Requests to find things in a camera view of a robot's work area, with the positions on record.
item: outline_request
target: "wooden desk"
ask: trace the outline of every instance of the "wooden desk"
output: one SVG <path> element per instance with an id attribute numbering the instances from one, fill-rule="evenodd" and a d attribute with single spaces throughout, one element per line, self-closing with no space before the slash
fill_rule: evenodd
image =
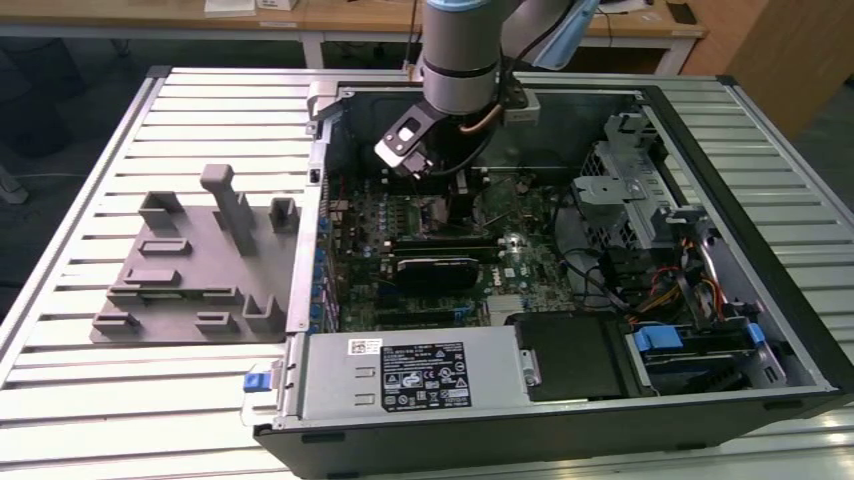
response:
<path id="1" fill-rule="evenodd" d="M 308 1 L 292 11 L 258 9 L 252 17 L 205 18 L 204 0 L 1 0 L 0 23 L 84 27 L 258 30 L 264 22 L 300 28 Z"/>
<path id="2" fill-rule="evenodd" d="M 302 28 L 310 33 L 303 41 L 406 42 L 411 13 L 410 0 L 308 0 Z M 646 10 L 610 15 L 610 24 L 608 29 L 608 19 L 596 15 L 582 46 L 666 50 L 655 71 L 662 75 L 679 74 L 697 39 L 706 35 L 702 25 L 674 21 L 665 0 Z M 420 28 L 419 6 L 415 31 Z"/>
<path id="3" fill-rule="evenodd" d="M 290 12 L 205 18 L 204 0 L 0 0 L 0 36 L 295 40 L 308 68 L 323 68 L 323 42 L 406 42 L 411 8 L 410 0 L 302 0 Z M 610 20 L 608 29 L 603 16 L 594 19 L 582 46 L 666 50 L 657 73 L 678 74 L 706 29 L 675 23 L 665 0 Z"/>

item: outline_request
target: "metal frame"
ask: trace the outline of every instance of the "metal frame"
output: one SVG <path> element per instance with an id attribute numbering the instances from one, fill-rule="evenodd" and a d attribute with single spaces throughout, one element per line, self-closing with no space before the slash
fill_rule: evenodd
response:
<path id="1" fill-rule="evenodd" d="M 303 44 L 306 68 L 324 68 L 324 42 L 388 42 L 406 43 L 408 33 L 338 32 L 299 30 L 296 24 L 283 22 L 279 30 L 181 29 L 148 27 L 89 27 L 71 25 L 0 25 L 0 36 L 61 37 L 156 40 L 284 40 Z M 655 69 L 657 75 L 678 75 L 691 54 L 695 37 L 584 37 L 583 47 L 653 48 L 666 50 Z"/>
<path id="2" fill-rule="evenodd" d="M 192 136 L 207 128 L 248 122 L 275 126 L 283 137 L 296 138 L 306 132 L 311 83 L 360 79 L 407 82 L 402 72 L 390 71 L 180 68 L 161 87 L 160 80 L 145 81 L 0 328 L 5 384 L 0 389 L 0 471 L 5 476 L 39 480 L 239 474 L 254 480 L 295 478 L 255 444 L 239 413 L 243 372 L 259 362 L 282 358 L 283 347 L 105 349 L 88 340 L 91 308 L 100 308 L 103 287 L 117 274 L 116 262 L 140 225 L 131 217 L 141 194 L 128 180 L 172 187 L 185 178 L 195 179 L 205 161 L 226 159 L 238 172 L 235 182 L 250 190 L 250 202 L 264 205 L 279 176 L 298 168 L 304 171 L 307 165 L 308 152 L 295 148 L 307 142 L 272 141 L 267 129 L 259 130 L 256 140 L 242 143 L 251 151 L 235 155 L 224 151 L 232 141 L 135 143 L 139 123 L 145 128 L 185 126 L 184 136 Z M 854 357 L 854 221 L 761 112 L 733 93 L 738 87 L 725 87 L 711 77 L 524 73 L 520 80 L 661 86 L 807 300 Z M 284 86 L 271 89 L 272 85 Z M 250 94 L 250 101 L 246 96 L 239 102 L 223 101 L 223 96 L 238 98 L 255 87 L 264 93 Z M 234 110 L 232 103 L 247 107 Z M 214 104 L 226 106 L 211 111 Z M 157 143 L 168 148 L 156 149 L 159 157 L 147 155 Z M 183 155 L 167 157 L 169 149 L 179 147 Z M 666 164 L 686 198 L 695 200 L 675 160 Z M 177 189 L 181 201 L 197 198 L 192 191 Z M 262 395 L 255 412 L 270 417 L 275 403 L 275 396 Z M 854 416 L 850 409 L 841 409 L 770 425 L 714 449 L 482 467 L 410 478 L 586 475 L 602 479 L 620 472 L 632 479 L 681 480 L 806 478 L 821 472 L 825 478 L 847 479 L 853 446 Z"/>

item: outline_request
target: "silver metal panel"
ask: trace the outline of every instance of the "silver metal panel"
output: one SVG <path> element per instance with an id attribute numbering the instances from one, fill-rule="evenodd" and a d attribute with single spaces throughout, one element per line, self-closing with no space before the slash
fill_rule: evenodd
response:
<path id="1" fill-rule="evenodd" d="M 342 75 L 342 71 L 175 69 L 165 86 L 149 81 L 143 88 L 0 329 L 3 351 L 9 352 L 0 361 L 4 479 L 294 478 L 252 441 L 236 393 L 243 370 L 278 358 L 282 346 L 107 348 L 92 345 L 88 334 L 104 282 L 133 243 L 133 212 L 143 191 L 179 185 L 185 190 L 181 202 L 205 205 L 208 196 L 192 185 L 193 175 L 207 162 L 223 161 L 238 172 L 235 182 L 254 192 L 250 203 L 264 205 L 274 193 L 296 184 L 290 180 L 304 172 L 308 161 L 310 143 L 296 138 L 133 142 L 137 130 L 188 126 L 199 135 L 204 125 L 299 126 L 307 112 L 298 94 L 314 80 L 406 78 L 366 70 Z M 709 77 L 534 73 L 523 75 L 523 81 L 661 86 L 854 357 L 851 223 L 838 199 L 750 105 Z M 770 183 L 762 183 L 766 173 L 774 173 Z M 686 196 L 695 198 L 689 188 Z M 264 399 L 260 408 L 274 400 Z M 843 408 L 814 419 L 781 422 L 713 449 L 402 478 L 602 478 L 615 472 L 645 480 L 851 478 L 853 446 L 854 414 Z"/>
<path id="2" fill-rule="evenodd" d="M 392 331 L 335 333 L 312 337 L 306 367 L 303 420 L 347 418 L 367 421 L 374 417 L 374 421 L 382 421 L 376 417 L 388 417 L 383 409 L 386 399 L 378 381 L 378 378 L 382 378 L 380 355 L 350 354 L 348 341 L 359 338 L 378 339 L 383 347 L 412 343 L 411 335 Z M 531 402 L 524 393 L 514 327 L 426 330 L 420 333 L 418 342 L 420 344 L 463 342 L 464 344 L 466 363 L 459 364 L 463 365 L 468 378 L 478 378 L 479 381 L 460 387 L 468 389 L 471 393 L 471 408 L 462 410 L 488 410 L 530 405 Z M 359 376 L 359 369 L 370 371 L 370 376 Z M 370 395 L 371 402 L 356 403 L 354 401 L 356 395 Z M 447 412 L 412 410 L 398 412 L 395 416 L 398 419 L 404 417 L 408 421 L 415 421 L 418 418 L 435 419 L 438 413 Z"/>

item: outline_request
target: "floor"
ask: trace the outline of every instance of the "floor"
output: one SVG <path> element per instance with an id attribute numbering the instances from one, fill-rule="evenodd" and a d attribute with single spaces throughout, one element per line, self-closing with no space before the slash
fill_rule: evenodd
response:
<path id="1" fill-rule="evenodd" d="M 0 159 L 29 191 L 24 205 L 0 201 L 0 320 L 41 252 L 151 65 L 189 67 L 304 67 L 295 42 L 132 41 L 120 57 L 107 40 L 67 41 L 88 91 L 57 105 L 73 143 L 57 154 L 19 158 L 0 144 Z M 327 44 L 330 68 L 399 68 L 403 45 Z M 11 68 L 0 54 L 0 71 Z M 854 208 L 854 88 L 843 87 L 795 146 L 841 198 Z"/>

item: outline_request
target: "motherboard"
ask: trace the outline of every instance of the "motherboard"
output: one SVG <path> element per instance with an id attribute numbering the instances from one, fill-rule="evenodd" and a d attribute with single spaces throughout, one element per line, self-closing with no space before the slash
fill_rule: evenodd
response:
<path id="1" fill-rule="evenodd" d="M 530 174 L 484 174 L 468 197 L 471 215 L 451 223 L 454 206 L 422 195 L 415 182 L 336 183 L 340 331 L 500 325 L 520 311 L 572 309 L 551 233 L 566 190 L 538 186 Z"/>

